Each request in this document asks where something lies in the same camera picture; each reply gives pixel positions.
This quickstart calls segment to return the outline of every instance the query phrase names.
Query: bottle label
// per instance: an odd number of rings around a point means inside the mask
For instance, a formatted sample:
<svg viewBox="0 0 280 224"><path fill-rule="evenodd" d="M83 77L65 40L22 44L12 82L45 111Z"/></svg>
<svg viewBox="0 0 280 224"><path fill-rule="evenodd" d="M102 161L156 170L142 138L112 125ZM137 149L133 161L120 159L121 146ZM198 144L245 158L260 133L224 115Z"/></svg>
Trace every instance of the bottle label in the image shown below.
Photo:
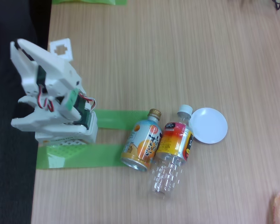
<svg viewBox="0 0 280 224"><path fill-rule="evenodd" d="M138 122L127 140L121 157L133 159L149 167L162 137L162 131L150 120Z"/></svg>
<svg viewBox="0 0 280 224"><path fill-rule="evenodd" d="M187 160L193 138L193 133L185 124L168 123L157 153L170 153Z"/></svg>

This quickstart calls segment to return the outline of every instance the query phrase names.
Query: bottle cap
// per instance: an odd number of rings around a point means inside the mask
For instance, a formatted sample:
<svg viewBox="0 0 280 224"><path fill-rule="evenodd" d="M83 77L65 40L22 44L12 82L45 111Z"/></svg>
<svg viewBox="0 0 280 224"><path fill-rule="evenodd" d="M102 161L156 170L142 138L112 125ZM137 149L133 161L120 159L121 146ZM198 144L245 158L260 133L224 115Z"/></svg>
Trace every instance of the bottle cap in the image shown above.
<svg viewBox="0 0 280 224"><path fill-rule="evenodd" d="M158 120L160 120L162 113L157 109L150 109L148 116L154 116Z"/></svg>
<svg viewBox="0 0 280 224"><path fill-rule="evenodd" d="M189 114L190 116L192 115L192 112L193 112L193 108L190 107L189 105L181 105L181 107L179 108L179 111L178 112L185 112L187 114Z"/></svg>

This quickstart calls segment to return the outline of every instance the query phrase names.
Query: orange juice can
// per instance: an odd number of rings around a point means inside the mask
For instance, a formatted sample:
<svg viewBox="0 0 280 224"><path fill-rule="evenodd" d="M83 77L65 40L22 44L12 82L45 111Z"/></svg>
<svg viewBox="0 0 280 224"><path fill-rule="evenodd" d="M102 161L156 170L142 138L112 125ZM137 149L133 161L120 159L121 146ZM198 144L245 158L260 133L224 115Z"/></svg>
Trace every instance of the orange juice can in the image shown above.
<svg viewBox="0 0 280 224"><path fill-rule="evenodd" d="M162 131L158 126L161 112L151 109L146 120L135 124L121 154L121 161L139 171L147 171L157 151Z"/></svg>

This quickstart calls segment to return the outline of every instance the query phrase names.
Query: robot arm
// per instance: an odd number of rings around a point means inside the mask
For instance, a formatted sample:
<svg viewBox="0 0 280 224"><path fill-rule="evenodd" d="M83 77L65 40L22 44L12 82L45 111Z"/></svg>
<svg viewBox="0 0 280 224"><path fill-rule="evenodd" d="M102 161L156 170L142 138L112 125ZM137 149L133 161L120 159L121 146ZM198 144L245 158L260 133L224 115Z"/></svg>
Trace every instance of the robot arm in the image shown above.
<svg viewBox="0 0 280 224"><path fill-rule="evenodd" d="M35 132L41 142L58 143L65 136L94 142L98 129L92 111L95 100L85 96L82 79L71 64L23 39L11 42L10 51L26 93L19 102L35 109L24 118L13 119L12 126Z"/></svg>

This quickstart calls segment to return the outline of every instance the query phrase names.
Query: plastic bottle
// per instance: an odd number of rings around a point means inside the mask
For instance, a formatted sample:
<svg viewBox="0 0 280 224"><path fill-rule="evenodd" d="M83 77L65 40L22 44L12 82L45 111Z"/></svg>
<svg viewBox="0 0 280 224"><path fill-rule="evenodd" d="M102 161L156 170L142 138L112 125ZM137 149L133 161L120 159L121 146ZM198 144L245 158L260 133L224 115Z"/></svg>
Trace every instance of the plastic bottle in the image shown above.
<svg viewBox="0 0 280 224"><path fill-rule="evenodd" d="M159 149L152 165L152 180L150 189L165 198L179 182L182 164L188 159L190 147L194 138L189 122L192 107L182 105L173 122L167 123L163 132Z"/></svg>

